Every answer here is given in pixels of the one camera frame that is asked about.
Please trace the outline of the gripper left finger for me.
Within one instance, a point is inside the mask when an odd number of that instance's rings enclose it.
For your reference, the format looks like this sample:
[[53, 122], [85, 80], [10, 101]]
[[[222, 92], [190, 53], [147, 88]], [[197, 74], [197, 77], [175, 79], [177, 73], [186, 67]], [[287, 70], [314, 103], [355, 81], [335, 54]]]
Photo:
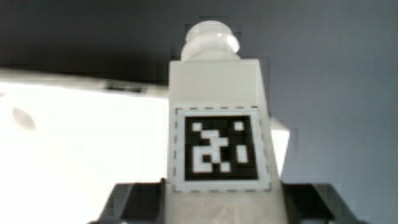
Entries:
[[165, 184], [113, 186], [99, 217], [86, 224], [165, 224]]

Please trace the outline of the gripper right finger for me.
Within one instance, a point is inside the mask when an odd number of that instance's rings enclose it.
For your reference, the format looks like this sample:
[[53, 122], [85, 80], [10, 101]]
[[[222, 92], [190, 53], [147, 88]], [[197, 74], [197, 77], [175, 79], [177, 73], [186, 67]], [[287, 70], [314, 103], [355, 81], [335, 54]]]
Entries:
[[284, 183], [287, 224], [369, 224], [348, 208], [326, 183]]

